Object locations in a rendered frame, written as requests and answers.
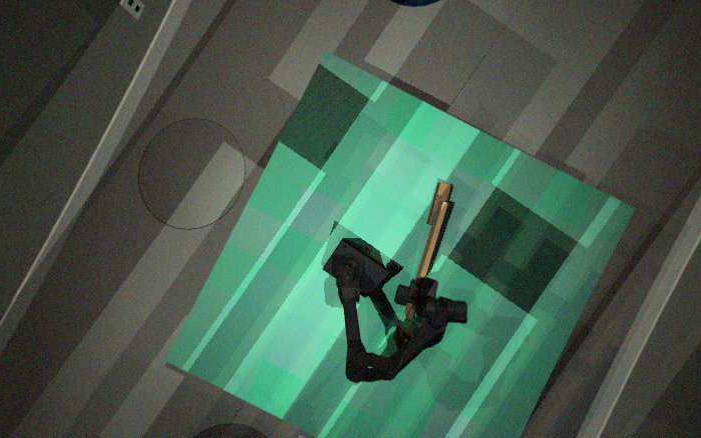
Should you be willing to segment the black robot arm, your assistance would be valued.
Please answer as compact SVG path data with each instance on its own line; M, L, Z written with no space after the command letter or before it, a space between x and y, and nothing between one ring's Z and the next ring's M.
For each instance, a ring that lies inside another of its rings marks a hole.
M352 382L392 380L419 353L440 343L448 323L466 324L467 303L463 300L444 300L439 305L433 298L424 298L416 306L416 316L426 319L418 332L389 358L367 353L360 338L356 302L360 300L359 280L364 261L347 253L336 270L336 286L344 307L347 357L346 377ZM438 281L421 277L416 279L416 295L435 298ZM374 367L374 368L368 368Z

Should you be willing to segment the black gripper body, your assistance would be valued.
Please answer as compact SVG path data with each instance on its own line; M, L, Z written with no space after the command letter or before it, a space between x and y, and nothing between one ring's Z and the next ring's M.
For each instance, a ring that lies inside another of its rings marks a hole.
M395 298L394 298L395 303L396 303L396 304L403 305L403 306L406 306L406 305L407 305L407 302L408 302L408 303L415 304L415 305L417 306L417 304L420 304L420 302L421 302L424 298L430 297L430 298L433 298L435 301L437 301L437 302L439 303L439 305L441 305L442 303L444 303L444 300L453 300L453 299L451 299L451 298L446 298L446 297L442 297L442 299L437 300L437 298L434 298L434 297L431 297L431 296L428 296L428 295L423 295L423 294L422 294L422 296L413 297L413 296L410 296L410 295L409 295L409 294L410 294L410 290L411 290L411 288L408 287L408 286L404 286L404 285L401 285L401 284L398 285L398 288L397 288L397 291L396 291L396 294L395 294ZM409 300L409 299L410 299L410 300ZM414 300L415 302L412 301L412 300ZM415 309L416 309L416 306L415 306Z

